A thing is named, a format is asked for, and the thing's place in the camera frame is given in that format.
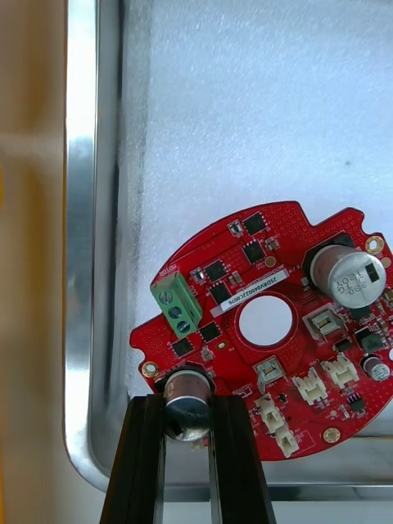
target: black integrated circuit chip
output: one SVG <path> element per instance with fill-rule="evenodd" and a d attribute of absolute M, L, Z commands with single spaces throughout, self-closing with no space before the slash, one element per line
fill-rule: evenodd
<path fill-rule="evenodd" d="M 266 228 L 266 223 L 260 213 L 255 213 L 255 215 L 243 220 L 243 224 L 249 235 L 255 235 Z"/>
<path fill-rule="evenodd" d="M 228 300 L 228 298 L 231 298 L 232 296 L 223 282 L 211 287 L 210 294 L 213 296 L 217 304 L 221 304 L 221 302 Z"/>
<path fill-rule="evenodd" d="M 365 305 L 363 308 L 350 309 L 350 316 L 353 320 L 361 320 L 364 317 L 368 317 L 372 313 L 372 309 L 369 305 Z"/>
<path fill-rule="evenodd" d="M 254 264 L 264 258 L 264 250 L 260 246 L 260 243 L 257 240 L 246 244 L 243 247 L 244 254 L 246 255 L 250 264 Z"/>
<path fill-rule="evenodd" d="M 359 394 L 354 394 L 348 399 L 348 404 L 354 413 L 361 413 L 366 409 L 366 403 Z"/>
<path fill-rule="evenodd" d="M 368 327 L 361 329 L 355 333 L 356 340 L 360 347 L 366 351 L 366 353 L 373 353 L 374 351 L 381 350 L 383 348 L 383 341 L 378 333 L 372 332 Z"/>
<path fill-rule="evenodd" d="M 208 265 L 205 271 L 211 282 L 215 282 L 227 274 L 222 260 L 217 260 L 213 264 Z"/>
<path fill-rule="evenodd" d="M 352 342 L 348 338 L 343 338 L 342 341 L 336 342 L 334 346 L 339 353 L 343 353 L 352 347 Z"/>
<path fill-rule="evenodd" d="M 176 355 L 180 358 L 194 350 L 192 343 L 187 339 L 183 338 L 181 341 L 174 342 L 172 348 Z"/>
<path fill-rule="evenodd" d="M 221 331 L 214 322 L 207 324 L 207 326 L 201 327 L 199 333 L 202 335 L 202 338 L 205 342 L 213 341 L 215 338 L 221 335 Z"/>

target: center hole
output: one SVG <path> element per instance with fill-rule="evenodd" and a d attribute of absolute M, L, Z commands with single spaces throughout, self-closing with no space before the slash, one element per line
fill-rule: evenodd
<path fill-rule="evenodd" d="M 282 341 L 292 327 L 289 305 L 276 296 L 257 296 L 243 308 L 239 318 L 241 334 L 256 346 L 272 346 Z"/>

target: white foam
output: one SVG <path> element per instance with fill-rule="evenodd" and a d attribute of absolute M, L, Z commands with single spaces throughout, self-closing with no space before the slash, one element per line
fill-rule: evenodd
<path fill-rule="evenodd" d="M 347 206 L 393 245 L 393 9 L 383 0 L 144 0 L 126 13 L 129 328 L 193 233 L 261 202 Z"/>

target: beige background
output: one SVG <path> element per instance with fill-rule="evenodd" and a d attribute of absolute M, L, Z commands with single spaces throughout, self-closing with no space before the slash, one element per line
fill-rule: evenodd
<path fill-rule="evenodd" d="M 61 0 L 0 0 L 0 432 L 6 524 L 96 524 L 103 494 L 61 434 Z M 391 522 L 393 503 L 275 504 L 278 522 Z M 209 522 L 167 504 L 166 522 Z"/>

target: silver capacitor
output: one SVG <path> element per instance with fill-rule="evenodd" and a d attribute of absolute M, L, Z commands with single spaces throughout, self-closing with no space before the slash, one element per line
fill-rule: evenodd
<path fill-rule="evenodd" d="M 210 384 L 201 373 L 182 370 L 165 384 L 166 434 L 181 442 L 197 442 L 210 430 Z"/>
<path fill-rule="evenodd" d="M 372 304 L 386 285 L 381 261 L 348 246 L 323 247 L 313 258 L 309 272 L 315 286 L 350 309 Z"/>
<path fill-rule="evenodd" d="M 377 355 L 364 357 L 360 365 L 366 375 L 377 382 L 383 382 L 391 375 L 389 366 L 384 364 Z"/>

